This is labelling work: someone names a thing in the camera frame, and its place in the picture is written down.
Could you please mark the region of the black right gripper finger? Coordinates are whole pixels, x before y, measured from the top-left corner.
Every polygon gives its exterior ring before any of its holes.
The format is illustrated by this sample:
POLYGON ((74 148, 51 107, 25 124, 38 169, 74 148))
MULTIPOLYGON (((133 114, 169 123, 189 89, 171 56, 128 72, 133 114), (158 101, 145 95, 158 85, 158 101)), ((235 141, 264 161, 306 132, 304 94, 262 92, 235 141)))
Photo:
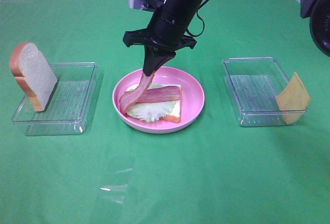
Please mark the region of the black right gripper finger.
POLYGON ((143 73, 145 76, 150 76, 156 72, 160 67, 161 63, 161 50, 151 46, 144 46, 144 64, 143 73))
POLYGON ((152 52, 151 73, 156 72, 161 66, 176 56, 174 51, 152 52))

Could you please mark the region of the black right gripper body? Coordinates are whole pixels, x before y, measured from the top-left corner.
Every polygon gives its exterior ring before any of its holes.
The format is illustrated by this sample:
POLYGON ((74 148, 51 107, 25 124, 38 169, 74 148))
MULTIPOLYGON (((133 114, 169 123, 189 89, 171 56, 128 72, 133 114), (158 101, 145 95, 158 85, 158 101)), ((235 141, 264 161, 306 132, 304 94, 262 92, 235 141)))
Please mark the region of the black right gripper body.
POLYGON ((126 31, 123 42, 127 47, 145 45, 166 51, 176 51, 184 47, 193 49, 197 41, 185 35, 196 9, 179 8, 173 14, 164 7, 156 8, 145 29, 126 31))

